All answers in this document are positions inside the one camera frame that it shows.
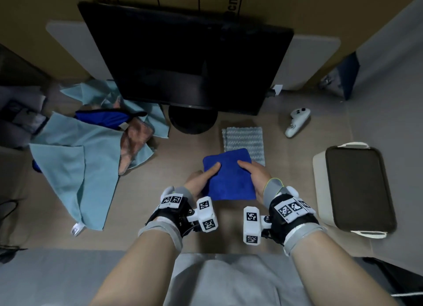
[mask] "cardboard backdrop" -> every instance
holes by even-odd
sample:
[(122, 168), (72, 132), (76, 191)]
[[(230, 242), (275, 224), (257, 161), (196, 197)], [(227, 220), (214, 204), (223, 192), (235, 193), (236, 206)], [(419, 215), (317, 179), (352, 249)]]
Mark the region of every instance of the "cardboard backdrop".
[[(87, 72), (45, 30), (48, 20), (82, 20), (82, 0), (1, 0), (0, 43), (56, 79)], [(341, 47), (309, 81), (315, 83), (412, 0), (109, 0), (247, 16), (304, 35), (337, 36)]]

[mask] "monitor stand base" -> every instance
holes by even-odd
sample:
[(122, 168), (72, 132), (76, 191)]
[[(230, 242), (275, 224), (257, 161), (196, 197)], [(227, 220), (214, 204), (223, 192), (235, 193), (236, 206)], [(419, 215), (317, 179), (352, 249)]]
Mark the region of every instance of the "monitor stand base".
[(169, 106), (169, 119), (179, 131), (198, 135), (213, 127), (217, 119), (217, 111)]

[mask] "person's left hand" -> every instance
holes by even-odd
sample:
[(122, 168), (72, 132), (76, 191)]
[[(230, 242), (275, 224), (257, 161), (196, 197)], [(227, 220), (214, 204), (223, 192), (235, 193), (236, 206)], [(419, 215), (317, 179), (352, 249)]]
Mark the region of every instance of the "person's left hand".
[(207, 184), (207, 181), (213, 177), (220, 169), (220, 162), (214, 164), (212, 168), (206, 172), (201, 170), (193, 172), (184, 184), (184, 187), (189, 190), (195, 200), (198, 200), (198, 196)]

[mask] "person's right hand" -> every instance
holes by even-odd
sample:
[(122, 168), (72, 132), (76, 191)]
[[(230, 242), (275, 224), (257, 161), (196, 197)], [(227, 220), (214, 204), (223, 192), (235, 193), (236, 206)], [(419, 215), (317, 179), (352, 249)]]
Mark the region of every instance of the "person's right hand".
[(263, 203), (263, 192), (267, 185), (267, 182), (272, 179), (272, 176), (267, 172), (266, 168), (253, 161), (251, 164), (246, 161), (238, 160), (238, 164), (241, 168), (244, 168), (251, 173), (251, 181), (256, 190), (257, 200)]

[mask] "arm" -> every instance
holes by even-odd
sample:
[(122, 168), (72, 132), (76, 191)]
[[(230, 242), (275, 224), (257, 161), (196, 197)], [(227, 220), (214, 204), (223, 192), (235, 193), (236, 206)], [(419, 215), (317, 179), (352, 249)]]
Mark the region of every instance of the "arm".
[[(188, 178), (184, 187), (190, 200), (198, 199), (219, 169), (220, 163), (216, 163), (206, 172), (198, 171)], [(175, 224), (172, 228), (178, 231)], [(169, 233), (155, 228), (144, 231), (106, 277), (90, 306), (163, 305), (178, 255)]]
[[(276, 194), (283, 192), (283, 185), (275, 188), (275, 183), (268, 183), (272, 176), (256, 162), (250, 164), (239, 161), (238, 164), (251, 173), (257, 199), (268, 208)], [(291, 255), (314, 305), (397, 305), (396, 301), (323, 231), (315, 231), (299, 239), (293, 246)]]

